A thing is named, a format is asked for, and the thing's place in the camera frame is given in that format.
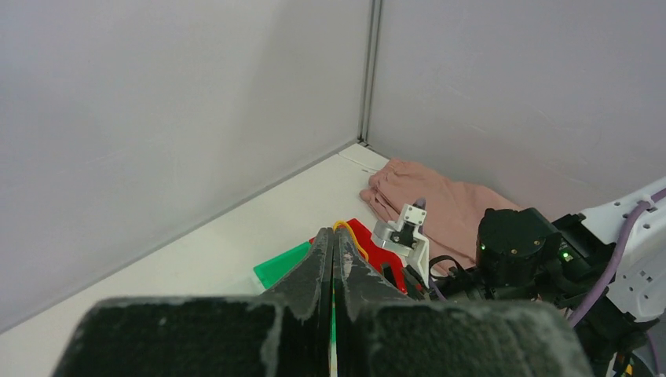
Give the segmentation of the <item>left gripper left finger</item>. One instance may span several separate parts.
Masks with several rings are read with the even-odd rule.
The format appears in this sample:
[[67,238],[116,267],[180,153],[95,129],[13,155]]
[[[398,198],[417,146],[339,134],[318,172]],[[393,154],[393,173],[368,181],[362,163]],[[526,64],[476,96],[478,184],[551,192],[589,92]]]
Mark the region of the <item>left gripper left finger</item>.
[[334,233],[255,296],[116,297],[76,326],[56,376],[327,376]]

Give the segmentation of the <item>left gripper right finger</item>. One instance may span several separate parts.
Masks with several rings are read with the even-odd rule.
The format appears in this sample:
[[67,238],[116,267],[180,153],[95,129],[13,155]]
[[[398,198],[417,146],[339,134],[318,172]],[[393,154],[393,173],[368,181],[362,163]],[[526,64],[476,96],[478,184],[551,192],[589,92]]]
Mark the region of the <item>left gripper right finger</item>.
[[332,247],[340,376],[590,376],[573,330],[543,302],[416,301],[359,254]]

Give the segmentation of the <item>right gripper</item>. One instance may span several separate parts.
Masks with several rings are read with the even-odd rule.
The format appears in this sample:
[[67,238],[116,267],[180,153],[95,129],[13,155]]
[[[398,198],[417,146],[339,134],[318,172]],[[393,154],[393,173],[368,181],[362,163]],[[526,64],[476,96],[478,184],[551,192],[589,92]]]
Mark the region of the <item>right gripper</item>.
[[[435,276],[433,267],[440,262],[452,262],[446,276]],[[463,269],[453,257],[442,255],[429,260],[429,277],[426,287],[412,267],[400,262],[379,265],[379,273],[401,293],[417,301],[481,301],[489,300],[489,290],[475,268]]]

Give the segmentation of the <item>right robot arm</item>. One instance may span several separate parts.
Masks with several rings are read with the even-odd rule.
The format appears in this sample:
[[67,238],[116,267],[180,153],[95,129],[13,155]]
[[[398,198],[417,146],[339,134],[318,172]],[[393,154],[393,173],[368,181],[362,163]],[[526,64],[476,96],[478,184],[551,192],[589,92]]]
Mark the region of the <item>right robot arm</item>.
[[372,242],[406,259],[409,296],[453,302],[535,300],[565,311],[597,376],[626,376],[633,351],[665,311],[665,182],[556,221],[537,209],[488,209],[476,262],[434,276],[420,232],[426,210],[407,204],[377,221]]

